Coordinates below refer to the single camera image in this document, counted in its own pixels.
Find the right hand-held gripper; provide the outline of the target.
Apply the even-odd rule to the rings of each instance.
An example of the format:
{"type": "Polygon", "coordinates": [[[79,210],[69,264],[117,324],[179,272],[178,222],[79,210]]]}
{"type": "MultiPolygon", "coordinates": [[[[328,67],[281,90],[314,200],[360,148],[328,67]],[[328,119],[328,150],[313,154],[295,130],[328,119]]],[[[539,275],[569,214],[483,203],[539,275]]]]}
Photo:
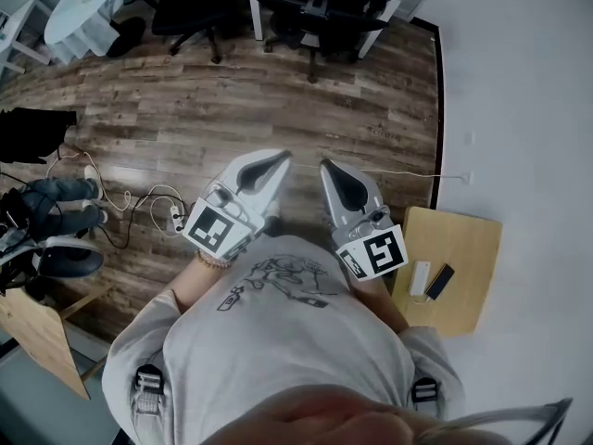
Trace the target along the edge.
{"type": "Polygon", "coordinates": [[[323,193],[334,229],[335,254],[360,281],[380,277],[409,261],[402,228],[379,199],[376,183],[346,163],[323,159],[323,193]]]}

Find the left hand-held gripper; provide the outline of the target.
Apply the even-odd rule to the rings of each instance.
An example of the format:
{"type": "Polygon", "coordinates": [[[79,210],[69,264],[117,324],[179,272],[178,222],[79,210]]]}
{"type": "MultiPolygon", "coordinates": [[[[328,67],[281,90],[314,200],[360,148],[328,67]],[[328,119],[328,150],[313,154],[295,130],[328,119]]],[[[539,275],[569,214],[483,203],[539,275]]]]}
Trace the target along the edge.
{"type": "Polygon", "coordinates": [[[276,198],[291,159],[290,151],[278,148],[234,159],[196,201],[183,237],[216,261],[232,261],[263,229],[263,214],[276,198]]]}

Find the black mesh office chair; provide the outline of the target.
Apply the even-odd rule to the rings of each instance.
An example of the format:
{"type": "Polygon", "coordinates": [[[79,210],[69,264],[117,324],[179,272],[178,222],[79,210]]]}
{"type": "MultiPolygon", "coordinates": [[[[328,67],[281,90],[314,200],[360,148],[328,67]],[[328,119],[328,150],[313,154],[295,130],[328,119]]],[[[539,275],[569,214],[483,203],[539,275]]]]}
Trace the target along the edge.
{"type": "Polygon", "coordinates": [[[348,54],[351,61],[358,59],[356,52],[360,36],[387,26],[385,21],[369,13],[372,0],[258,0],[271,12],[274,36],[264,43],[270,53],[279,43],[292,49],[309,50],[307,79],[318,81],[316,56],[331,57],[348,54]]]}

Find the person's right forearm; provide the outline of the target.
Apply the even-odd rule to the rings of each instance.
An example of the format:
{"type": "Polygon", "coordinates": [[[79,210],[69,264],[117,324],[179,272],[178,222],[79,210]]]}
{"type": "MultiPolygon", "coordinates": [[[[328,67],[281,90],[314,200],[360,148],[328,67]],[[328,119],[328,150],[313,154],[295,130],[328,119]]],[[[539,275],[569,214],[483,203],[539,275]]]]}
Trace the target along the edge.
{"type": "Polygon", "coordinates": [[[360,281],[352,273],[348,274],[348,278],[354,296],[396,335],[401,335],[410,327],[381,278],[360,281]]]}

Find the person's left forearm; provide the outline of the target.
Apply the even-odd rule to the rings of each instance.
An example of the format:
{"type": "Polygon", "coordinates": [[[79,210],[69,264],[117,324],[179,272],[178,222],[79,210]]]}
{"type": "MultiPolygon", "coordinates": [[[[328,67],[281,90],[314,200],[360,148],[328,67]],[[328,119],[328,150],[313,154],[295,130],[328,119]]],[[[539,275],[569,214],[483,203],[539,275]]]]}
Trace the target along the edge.
{"type": "Polygon", "coordinates": [[[179,310],[189,310],[230,267],[230,262],[219,261],[199,250],[187,267],[170,283],[170,290],[179,310]]]}

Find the black padded office chair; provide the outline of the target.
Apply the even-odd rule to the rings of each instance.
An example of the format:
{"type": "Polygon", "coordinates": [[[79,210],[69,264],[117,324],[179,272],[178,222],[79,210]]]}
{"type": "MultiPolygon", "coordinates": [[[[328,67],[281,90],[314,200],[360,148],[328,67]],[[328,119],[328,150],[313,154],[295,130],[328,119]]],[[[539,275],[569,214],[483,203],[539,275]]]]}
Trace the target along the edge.
{"type": "Polygon", "coordinates": [[[245,0],[159,0],[152,22],[152,33],[158,36],[178,36],[170,47],[176,55],[187,40],[203,32],[211,48],[211,61],[221,62],[215,33],[230,36],[246,24],[245,0]]]}

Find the black smartphone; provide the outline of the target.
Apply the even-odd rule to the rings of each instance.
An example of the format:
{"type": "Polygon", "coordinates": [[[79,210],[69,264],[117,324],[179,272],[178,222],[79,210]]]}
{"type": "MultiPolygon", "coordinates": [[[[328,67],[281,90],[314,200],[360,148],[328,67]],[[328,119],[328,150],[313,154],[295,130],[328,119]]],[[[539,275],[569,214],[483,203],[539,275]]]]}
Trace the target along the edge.
{"type": "Polygon", "coordinates": [[[454,269],[450,265],[445,264],[430,286],[427,287],[425,295],[431,300],[436,300],[441,295],[454,273],[454,269]]]}

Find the black baseboard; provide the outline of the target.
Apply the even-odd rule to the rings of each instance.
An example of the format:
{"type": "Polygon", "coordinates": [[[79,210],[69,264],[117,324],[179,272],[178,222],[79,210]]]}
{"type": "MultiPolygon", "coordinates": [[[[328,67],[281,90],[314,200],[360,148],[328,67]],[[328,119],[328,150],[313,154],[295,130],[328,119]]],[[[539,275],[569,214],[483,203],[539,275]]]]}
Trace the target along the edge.
{"type": "Polygon", "coordinates": [[[440,188],[440,175],[442,174],[444,139],[445,139],[445,88],[444,88],[444,68],[443,68],[443,54],[440,38],[439,27],[424,19],[414,17],[410,23],[416,27],[424,29],[432,34],[435,45],[435,61],[436,61],[436,86],[437,86],[437,147],[435,155],[435,174],[436,178],[433,180],[430,205],[431,210],[437,208],[438,194],[440,188]]]}

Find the wooden side table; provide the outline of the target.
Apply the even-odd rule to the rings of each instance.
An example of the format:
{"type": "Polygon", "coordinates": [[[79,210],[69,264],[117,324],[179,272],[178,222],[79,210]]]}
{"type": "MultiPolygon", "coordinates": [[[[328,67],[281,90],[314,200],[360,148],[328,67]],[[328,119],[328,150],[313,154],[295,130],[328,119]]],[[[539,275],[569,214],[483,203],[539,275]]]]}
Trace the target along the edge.
{"type": "Polygon", "coordinates": [[[502,224],[472,216],[410,207],[403,235],[409,263],[395,274],[392,299],[412,326],[431,326],[443,337],[470,334],[478,324],[493,278],[502,224]],[[453,275],[436,298],[412,296],[414,267],[428,262],[430,287],[448,265],[453,275]]]}

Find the person in white shirt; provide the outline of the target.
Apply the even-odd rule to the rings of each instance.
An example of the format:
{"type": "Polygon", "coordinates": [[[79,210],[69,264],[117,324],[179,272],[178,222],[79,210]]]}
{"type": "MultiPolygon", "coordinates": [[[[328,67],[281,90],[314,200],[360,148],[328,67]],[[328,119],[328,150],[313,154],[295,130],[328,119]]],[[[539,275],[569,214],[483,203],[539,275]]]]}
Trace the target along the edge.
{"type": "Polygon", "coordinates": [[[396,335],[351,293],[336,259],[295,236],[262,236],[189,310],[170,289],[113,341],[102,378],[107,405],[140,445],[198,445],[289,388],[334,385],[411,407],[420,378],[439,385],[439,418],[463,388],[432,327],[396,335]],[[163,374],[160,415],[133,410],[137,369],[163,374]]]}

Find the dark swivel stool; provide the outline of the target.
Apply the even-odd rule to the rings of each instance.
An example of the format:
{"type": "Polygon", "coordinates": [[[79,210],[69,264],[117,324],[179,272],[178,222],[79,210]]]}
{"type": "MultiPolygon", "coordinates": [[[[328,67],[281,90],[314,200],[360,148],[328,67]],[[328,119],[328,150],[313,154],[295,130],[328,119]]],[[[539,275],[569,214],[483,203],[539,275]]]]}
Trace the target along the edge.
{"type": "MultiPolygon", "coordinates": [[[[136,0],[122,0],[124,6],[131,5],[136,0]]],[[[158,8],[156,0],[142,0],[154,9],[158,8]]],[[[117,23],[115,20],[110,21],[110,26],[119,34],[107,51],[107,56],[111,58],[121,57],[138,45],[145,32],[145,21],[140,17],[133,17],[124,20],[122,23],[117,23]]]]}

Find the round white table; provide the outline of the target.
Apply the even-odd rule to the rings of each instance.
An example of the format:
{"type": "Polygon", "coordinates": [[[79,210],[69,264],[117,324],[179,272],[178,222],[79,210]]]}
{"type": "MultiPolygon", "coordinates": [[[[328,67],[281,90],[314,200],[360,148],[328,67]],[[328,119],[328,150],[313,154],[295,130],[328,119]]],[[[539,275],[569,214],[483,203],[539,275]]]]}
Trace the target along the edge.
{"type": "Polygon", "coordinates": [[[111,26],[123,0],[60,0],[44,30],[44,41],[52,55],[69,65],[91,52],[103,57],[120,37],[111,26]]]}

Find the clear eyeglasses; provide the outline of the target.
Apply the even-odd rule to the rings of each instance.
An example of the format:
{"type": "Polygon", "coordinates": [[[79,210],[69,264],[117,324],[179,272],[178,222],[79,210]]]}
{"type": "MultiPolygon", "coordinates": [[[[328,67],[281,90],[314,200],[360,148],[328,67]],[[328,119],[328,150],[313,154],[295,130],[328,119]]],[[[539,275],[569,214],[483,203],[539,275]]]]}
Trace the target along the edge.
{"type": "Polygon", "coordinates": [[[554,445],[572,403],[565,398],[467,415],[422,432],[415,445],[554,445]]]}

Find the wooden trestle table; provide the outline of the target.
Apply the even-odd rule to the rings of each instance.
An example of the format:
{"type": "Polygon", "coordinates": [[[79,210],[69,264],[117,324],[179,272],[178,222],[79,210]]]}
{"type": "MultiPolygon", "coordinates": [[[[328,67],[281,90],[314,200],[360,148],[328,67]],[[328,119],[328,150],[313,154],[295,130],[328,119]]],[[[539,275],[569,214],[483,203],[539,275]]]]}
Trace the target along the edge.
{"type": "Polygon", "coordinates": [[[60,283],[45,279],[7,290],[0,295],[0,328],[41,368],[88,401],[86,381],[104,366],[108,344],[70,320],[104,297],[111,286],[101,286],[67,307],[54,298],[60,287],[60,283]]]}

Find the white frame shelf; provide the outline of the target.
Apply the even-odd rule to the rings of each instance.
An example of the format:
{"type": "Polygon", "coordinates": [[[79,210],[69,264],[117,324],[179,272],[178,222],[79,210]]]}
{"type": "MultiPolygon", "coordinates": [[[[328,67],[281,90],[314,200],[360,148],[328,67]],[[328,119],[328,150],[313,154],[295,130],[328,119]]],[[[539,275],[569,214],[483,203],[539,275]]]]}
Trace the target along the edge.
{"type": "Polygon", "coordinates": [[[20,7],[13,15],[11,15],[1,32],[0,37],[0,77],[4,69],[12,70],[18,74],[24,74],[26,70],[21,66],[11,63],[8,58],[12,50],[28,56],[42,65],[49,65],[51,59],[18,41],[19,34],[25,26],[25,23],[33,10],[37,8],[41,10],[47,17],[50,17],[52,10],[40,0],[28,0],[22,7],[20,7]]]}

